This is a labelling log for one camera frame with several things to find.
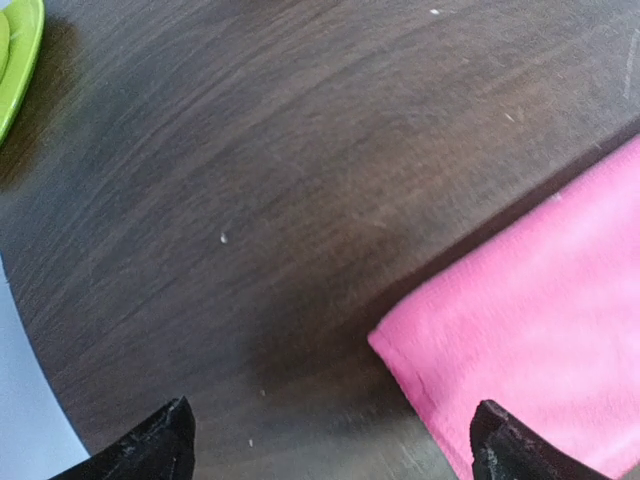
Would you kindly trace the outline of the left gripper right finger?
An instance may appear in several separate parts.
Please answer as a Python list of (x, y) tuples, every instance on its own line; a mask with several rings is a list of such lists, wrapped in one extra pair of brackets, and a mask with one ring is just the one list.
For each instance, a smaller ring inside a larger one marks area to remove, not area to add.
[(493, 400), (479, 403), (470, 424), (475, 480), (606, 480), (555, 448)]

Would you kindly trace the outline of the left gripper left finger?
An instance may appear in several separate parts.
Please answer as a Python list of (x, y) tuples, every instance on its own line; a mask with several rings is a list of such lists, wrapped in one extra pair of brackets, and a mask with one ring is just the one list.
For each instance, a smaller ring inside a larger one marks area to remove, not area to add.
[(184, 397), (147, 417), (116, 442), (57, 474), (58, 480), (191, 479), (196, 422)]

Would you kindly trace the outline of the pink microfiber towel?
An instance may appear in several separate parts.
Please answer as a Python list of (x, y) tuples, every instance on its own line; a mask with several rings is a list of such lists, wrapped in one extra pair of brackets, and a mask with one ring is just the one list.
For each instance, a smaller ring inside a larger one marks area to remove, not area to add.
[(370, 334), (461, 479), (494, 400), (613, 478), (639, 461), (639, 144), (424, 283)]

